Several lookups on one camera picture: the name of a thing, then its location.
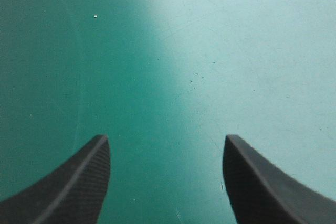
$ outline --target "green cutting mat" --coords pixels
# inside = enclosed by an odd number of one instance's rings
[[[336,199],[335,13],[335,0],[0,0],[0,200],[97,133],[112,158],[100,224],[234,224],[228,133]]]

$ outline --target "green surface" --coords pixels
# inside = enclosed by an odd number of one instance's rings
[[[0,200],[97,133],[112,157],[100,224],[234,224],[228,133],[336,199],[335,11],[334,0],[0,0]]]

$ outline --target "black textured pad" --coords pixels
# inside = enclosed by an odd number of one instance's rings
[[[0,203],[0,224],[96,223],[110,177],[110,148],[97,135],[52,173]]]
[[[239,136],[226,136],[223,173],[239,224],[336,224],[336,202],[283,173]]]

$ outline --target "black rubber tip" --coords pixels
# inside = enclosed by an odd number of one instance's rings
[[[108,139],[97,135],[52,173],[0,202],[0,223],[96,223],[109,178]]]
[[[239,136],[226,136],[223,173],[239,224],[336,223],[336,202],[286,175]]]

